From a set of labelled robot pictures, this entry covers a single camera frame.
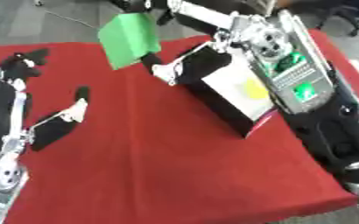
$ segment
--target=robotic arm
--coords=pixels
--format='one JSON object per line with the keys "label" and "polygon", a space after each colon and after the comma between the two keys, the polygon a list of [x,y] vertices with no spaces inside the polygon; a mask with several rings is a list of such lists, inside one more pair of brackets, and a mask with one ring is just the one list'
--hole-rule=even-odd
{"label": "robotic arm", "polygon": [[167,7],[174,16],[198,21],[187,20],[191,22],[186,25],[200,28],[202,22],[214,27],[205,30],[213,40],[170,64],[161,65],[151,55],[142,59],[144,64],[170,86],[187,84],[225,67],[233,50],[240,49],[247,60],[243,63],[268,88],[293,133],[344,189],[359,198],[359,99],[300,19],[286,10],[276,17],[223,13],[221,8],[235,1],[211,1],[214,8],[205,2],[168,0]]}
{"label": "robotic arm", "polygon": [[24,126],[32,105],[26,84],[40,76],[37,66],[45,64],[47,54],[47,49],[15,53],[0,63],[0,223],[28,179],[27,169],[18,162],[26,145],[40,151],[62,138],[82,122],[88,106],[88,88],[80,87],[70,108]]}

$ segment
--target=red cloth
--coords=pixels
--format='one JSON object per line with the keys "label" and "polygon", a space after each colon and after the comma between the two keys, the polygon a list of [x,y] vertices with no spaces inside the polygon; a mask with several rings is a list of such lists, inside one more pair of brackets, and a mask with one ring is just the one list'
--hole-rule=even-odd
{"label": "red cloth", "polygon": [[[359,94],[359,74],[327,37],[313,33]],[[163,44],[173,57],[203,37]],[[0,60],[41,46],[52,55],[31,79],[31,121],[92,88],[86,121],[23,163],[31,179],[11,224],[262,223],[355,204],[307,154],[276,114],[239,138],[183,87],[168,87],[141,65],[111,71],[96,44],[1,46]]]}

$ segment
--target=cable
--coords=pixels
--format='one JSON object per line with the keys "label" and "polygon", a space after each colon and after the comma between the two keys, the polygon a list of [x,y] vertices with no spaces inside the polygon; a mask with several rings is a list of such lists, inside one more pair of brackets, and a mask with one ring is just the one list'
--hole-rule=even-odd
{"label": "cable", "polygon": [[59,18],[64,18],[64,19],[66,19],[66,20],[70,20],[70,21],[73,21],[73,22],[76,22],[76,23],[85,25],[85,26],[87,26],[87,27],[89,27],[89,28],[98,30],[97,27],[95,27],[95,26],[93,26],[93,25],[90,25],[90,24],[88,24],[88,23],[86,23],[86,22],[83,22],[83,21],[81,21],[81,20],[78,20],[78,19],[75,19],[75,18],[71,18],[71,17],[64,17],[64,16],[61,16],[60,14],[57,14],[57,13],[52,12],[52,11],[49,11],[49,10],[44,10],[44,12],[47,13],[47,14],[54,15],[54,16],[59,17]]}

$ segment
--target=green block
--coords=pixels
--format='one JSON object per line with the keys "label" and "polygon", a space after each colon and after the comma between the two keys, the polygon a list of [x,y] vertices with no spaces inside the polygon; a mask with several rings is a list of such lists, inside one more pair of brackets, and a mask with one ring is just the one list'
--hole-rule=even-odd
{"label": "green block", "polygon": [[295,96],[301,102],[307,102],[314,98],[317,94],[310,82],[304,82],[294,88]]}
{"label": "green block", "polygon": [[129,13],[114,17],[98,32],[114,69],[131,65],[147,53],[160,51],[156,26],[147,13]]}

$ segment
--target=yellow sticker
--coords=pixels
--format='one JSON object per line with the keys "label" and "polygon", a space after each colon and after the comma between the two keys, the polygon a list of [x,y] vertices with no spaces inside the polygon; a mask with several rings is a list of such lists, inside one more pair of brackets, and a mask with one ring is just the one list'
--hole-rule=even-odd
{"label": "yellow sticker", "polygon": [[259,79],[249,78],[243,85],[245,94],[254,100],[261,100],[269,97],[268,90]]}

